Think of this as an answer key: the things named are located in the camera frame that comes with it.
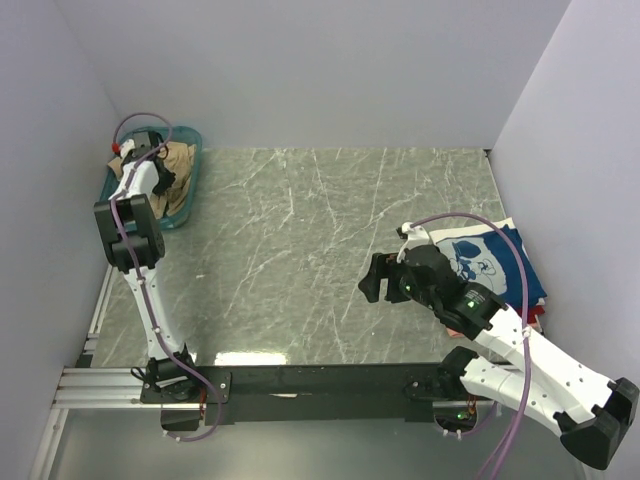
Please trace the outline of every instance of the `blue cloth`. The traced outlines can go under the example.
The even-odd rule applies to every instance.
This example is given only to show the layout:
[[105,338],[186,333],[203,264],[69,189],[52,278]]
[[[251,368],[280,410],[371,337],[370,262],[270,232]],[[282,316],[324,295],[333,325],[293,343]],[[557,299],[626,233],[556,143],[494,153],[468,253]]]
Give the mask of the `blue cloth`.
[[[501,229],[513,242],[522,257],[529,284],[529,306],[545,298],[529,259],[522,249],[522,238],[517,229],[504,226]],[[466,237],[445,238],[437,243],[440,251],[449,258],[451,268],[458,276],[470,282],[478,282],[495,293],[513,308],[522,308],[522,283],[513,253],[500,236],[494,232]]]

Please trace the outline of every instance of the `cable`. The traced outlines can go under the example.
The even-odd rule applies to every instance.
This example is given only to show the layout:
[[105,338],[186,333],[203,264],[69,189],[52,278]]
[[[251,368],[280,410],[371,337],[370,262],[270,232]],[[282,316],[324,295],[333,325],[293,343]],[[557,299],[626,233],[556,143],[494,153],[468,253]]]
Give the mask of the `cable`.
[[131,370],[129,370],[129,373],[131,373],[133,378],[140,380],[142,383],[146,383],[146,380],[144,379],[144,372],[140,367],[132,367]]
[[[487,425],[489,425],[491,423],[491,419],[493,418],[493,416],[495,415],[497,410],[498,410],[498,402],[493,402],[493,404],[491,405],[491,409],[489,410],[489,412],[487,412],[487,416],[484,417],[482,419],[482,421],[478,425],[473,427],[471,430],[469,430],[467,432],[460,432],[460,435],[463,436],[463,437],[469,437],[469,436],[475,435],[476,433],[481,432],[482,430],[487,428]],[[438,425],[438,429],[441,432],[444,432],[444,429],[442,427],[440,427],[440,425]],[[448,432],[448,435],[451,436],[451,437],[457,437],[458,436],[458,434],[456,432]]]
[[[522,328],[523,330],[527,328],[527,316],[529,314],[529,285],[527,282],[527,274],[524,269],[524,263],[522,261],[522,257],[520,256],[520,253],[518,252],[518,249],[513,244],[511,239],[500,228],[498,228],[496,225],[494,225],[492,222],[490,222],[486,218],[483,218],[479,215],[474,215],[473,213],[461,213],[461,212],[442,213],[440,215],[433,215],[431,217],[427,217],[412,223],[411,228],[419,227],[426,223],[433,222],[434,220],[440,220],[442,218],[448,218],[448,217],[465,217],[465,218],[471,218],[473,220],[482,222],[488,227],[490,227],[492,230],[494,230],[500,236],[500,238],[502,238],[502,240],[504,240],[504,242],[507,244],[507,246],[509,247],[509,250],[511,250],[511,253],[513,253],[513,256],[515,257],[516,264],[518,265],[518,270],[520,272],[520,282],[522,283]],[[502,439],[498,443],[498,446],[491,453],[491,455],[489,455],[489,458],[487,458],[485,464],[478,471],[476,475],[476,479],[479,479],[482,476],[486,468],[491,464],[491,461],[494,459],[498,451],[501,450],[500,455],[498,456],[498,459],[496,460],[496,463],[493,467],[493,471],[491,472],[492,480],[498,477],[498,473],[500,472],[500,469],[504,464],[506,456],[513,445],[515,435],[518,431],[518,428],[520,427],[520,422],[522,422],[522,417],[524,416],[524,411],[527,407],[527,400],[529,398],[529,390],[531,389],[531,351],[529,349],[528,336],[523,337],[522,345],[524,348],[524,388],[522,391],[522,398],[520,399],[520,405],[518,407],[518,411],[516,412],[516,415],[511,420],[511,423],[509,424],[509,427],[505,431]]]
[[470,395],[469,399],[467,400],[467,408],[469,409],[469,413],[471,415],[474,415],[476,413],[477,404],[478,404],[478,399],[476,398],[476,396]]
[[167,432],[167,436],[175,439],[178,442],[195,442],[195,441],[198,441],[198,440],[202,440],[203,438],[206,438],[209,435],[211,435],[215,431],[215,429],[218,427],[218,425],[220,424],[220,420],[222,419],[222,397],[220,396],[220,392],[218,391],[218,389],[216,387],[214,387],[213,384],[207,378],[205,378],[203,375],[198,373],[197,370],[189,367],[185,363],[183,363],[180,360],[178,360],[175,357],[175,355],[173,354],[173,352],[171,351],[171,349],[167,346],[167,344],[165,343],[164,339],[162,338],[162,335],[160,334],[160,328],[159,328],[158,322],[156,320],[156,316],[155,316],[155,314],[153,312],[153,306],[151,305],[151,299],[149,298],[149,292],[147,291],[146,278],[142,273],[142,269],[140,268],[140,262],[138,260],[138,256],[136,255],[136,252],[133,249],[133,246],[131,245],[131,242],[129,240],[129,235],[127,235],[127,230],[125,229],[125,227],[124,227],[124,225],[122,223],[122,220],[120,219],[120,215],[118,215],[118,209],[117,209],[117,206],[116,206],[117,200],[120,197],[122,197],[123,195],[125,195],[126,191],[131,186],[131,182],[133,181],[133,176],[134,176],[137,168],[140,166],[140,164],[144,160],[146,160],[147,158],[151,157],[152,155],[155,155],[161,149],[166,147],[167,144],[169,143],[169,140],[171,139],[172,134],[173,134],[172,125],[164,117],[162,117],[160,115],[157,115],[155,113],[139,112],[139,113],[133,113],[131,115],[126,116],[120,122],[120,124],[116,128],[116,131],[113,134],[113,142],[114,143],[117,142],[118,132],[119,132],[120,128],[122,127],[122,125],[127,120],[129,120],[130,118],[133,118],[133,117],[141,116],[141,115],[148,115],[148,116],[152,116],[152,117],[155,117],[155,118],[158,118],[158,119],[162,120],[167,125],[167,127],[169,129],[169,131],[167,133],[167,138],[165,138],[164,141],[160,145],[158,145],[154,149],[148,151],[146,154],[144,154],[142,157],[140,157],[134,163],[133,168],[129,172],[129,176],[125,179],[125,184],[124,184],[125,188],[124,188],[124,190],[122,190],[118,195],[114,195],[111,198],[109,203],[110,203],[110,206],[111,206],[111,215],[113,216],[113,220],[114,220],[114,222],[116,224],[116,228],[118,229],[118,233],[120,234],[120,237],[122,237],[122,241],[125,244],[125,247],[127,248],[127,251],[129,252],[129,255],[131,255],[131,260],[133,262],[133,268],[134,268],[134,270],[136,272],[136,277],[137,277],[136,279],[138,280],[138,283],[140,285],[140,292],[142,293],[142,298],[144,300],[145,307],[147,309],[147,312],[149,313],[149,319],[151,321],[151,326],[153,327],[153,330],[154,330],[154,333],[156,335],[156,339],[158,340],[158,344],[160,345],[160,348],[162,348],[162,351],[165,353],[165,355],[167,355],[167,357],[169,357],[169,359],[173,363],[175,363],[179,368],[181,368],[182,370],[184,370],[188,374],[190,374],[190,375],[194,376],[195,378],[197,378],[198,380],[200,380],[207,387],[207,390],[209,390],[213,394],[213,396],[215,397],[216,402],[218,404],[217,412],[216,412],[216,418],[215,418],[215,420],[213,422],[213,425],[211,426],[211,428],[209,428],[204,433],[202,433],[200,435],[193,436],[193,437],[180,437],[179,435],[176,435],[173,432]]

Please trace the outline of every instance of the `folded fabric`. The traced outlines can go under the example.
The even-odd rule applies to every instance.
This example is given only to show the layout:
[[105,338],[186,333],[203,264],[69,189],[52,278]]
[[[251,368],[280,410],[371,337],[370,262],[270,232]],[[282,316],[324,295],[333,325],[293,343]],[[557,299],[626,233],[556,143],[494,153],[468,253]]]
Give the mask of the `folded fabric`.
[[[547,294],[529,262],[513,220],[509,218],[496,225],[501,227],[522,257],[529,287],[529,307],[543,305]],[[496,232],[481,225],[437,230],[429,232],[429,235],[461,278],[490,288],[514,308],[522,307],[522,285],[517,263],[509,247]]]
[[[165,212],[168,216],[178,213],[187,200],[191,185],[191,171],[193,170],[196,146],[169,142],[167,147],[169,151],[166,153],[166,157],[162,158],[164,151],[160,152],[160,157],[164,165],[175,173],[176,178],[173,185],[165,193],[160,196],[151,194],[149,197],[149,203],[156,218],[162,218]],[[120,180],[122,178],[122,159],[116,157],[107,165]]]

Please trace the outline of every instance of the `metal frame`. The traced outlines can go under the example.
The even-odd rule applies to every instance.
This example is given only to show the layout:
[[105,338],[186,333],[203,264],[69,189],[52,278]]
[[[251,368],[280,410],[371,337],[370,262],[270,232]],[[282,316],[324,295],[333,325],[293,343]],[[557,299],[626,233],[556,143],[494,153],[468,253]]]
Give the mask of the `metal frame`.
[[[82,357],[88,360],[93,355],[98,342],[108,299],[116,278],[115,273],[116,270],[111,266],[105,272],[83,349]],[[438,398],[440,393],[435,394],[435,392],[432,392],[435,395],[433,402],[406,402],[404,396],[400,397],[398,395],[399,384],[397,382],[400,381],[404,384],[412,380],[410,382],[411,385],[414,382],[420,383],[435,374],[436,366],[437,364],[281,365],[201,367],[198,370],[205,372],[212,379],[217,378],[214,375],[216,371],[218,373],[221,370],[230,372],[230,385],[225,385],[225,387],[227,391],[233,391],[233,401],[230,401],[225,406],[225,411],[229,412],[230,415],[225,414],[223,423],[246,420],[389,418],[390,416],[396,418],[404,417],[410,421],[432,421],[433,408],[464,406],[466,405],[464,401],[466,398],[455,399],[454,401],[445,400],[442,397]],[[384,373],[394,369],[396,372],[391,376]],[[403,369],[405,370],[404,374],[398,376],[398,373]],[[271,380],[266,383],[258,382],[258,384],[255,384],[257,378],[262,378],[263,380],[270,378]],[[298,381],[283,384],[283,378],[289,378],[290,380],[297,378]],[[333,381],[329,381],[329,386],[327,386],[327,380],[331,378],[333,378]],[[333,397],[333,400],[330,400],[332,408],[327,408],[326,398],[321,399],[321,395],[308,395],[310,389],[315,393],[320,393],[327,389],[330,390],[330,395]],[[142,382],[133,378],[127,368],[65,368],[60,378],[49,419],[29,478],[31,480],[47,480],[49,478],[71,409],[199,409],[199,405],[196,403],[141,403],[141,391]],[[380,398],[380,395],[382,395],[381,398],[384,401],[391,403],[378,402],[380,405],[378,407],[374,406],[374,410],[369,409],[359,412],[363,404],[361,399],[358,400],[358,397],[367,396],[366,394],[369,394],[370,405],[378,402],[372,402],[371,398]],[[296,397],[298,402],[292,403],[290,401],[292,397]],[[314,397],[318,400],[316,403],[313,403],[312,399]],[[413,404],[416,409],[409,408],[409,410],[406,410],[398,407],[400,405],[398,399],[401,399],[401,402],[405,405]],[[290,411],[290,407],[296,404],[302,405],[302,408]],[[341,404],[347,406],[342,407],[342,410],[338,412],[339,414],[332,414],[333,406]],[[395,409],[392,415],[384,411],[389,405],[392,405]],[[216,405],[210,406],[208,409],[209,417],[213,416],[212,413],[215,413],[216,409]],[[256,416],[256,411],[263,413]],[[207,418],[207,423],[211,423],[211,421],[212,418]]]
[[[96,300],[96,306],[93,311],[93,317],[91,318],[89,332],[87,333],[81,357],[84,356],[85,358],[90,358],[98,344],[98,336],[102,329],[102,321],[104,320],[104,314],[107,309],[108,300],[111,296],[111,289],[113,288],[113,282],[115,280],[114,272],[115,269],[111,265],[107,265],[107,270],[104,274],[104,279],[102,280],[98,299]],[[40,445],[38,446],[33,466],[31,467],[31,472],[29,474],[30,480],[47,480],[49,478],[68,414],[68,408],[63,406],[55,408],[52,405],[47,424],[42,434],[42,438],[40,439]]]

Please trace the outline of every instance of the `marble surface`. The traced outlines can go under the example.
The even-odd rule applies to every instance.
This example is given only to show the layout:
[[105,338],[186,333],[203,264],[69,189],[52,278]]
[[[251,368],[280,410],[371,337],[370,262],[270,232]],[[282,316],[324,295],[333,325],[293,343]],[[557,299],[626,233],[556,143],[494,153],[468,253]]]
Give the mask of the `marble surface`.
[[[206,152],[191,217],[165,234],[169,313],[199,365],[439,362],[473,344],[416,303],[367,303],[356,285],[372,253],[399,249],[400,224],[447,211],[504,218],[482,150]],[[145,350],[117,275],[92,365],[143,366]]]

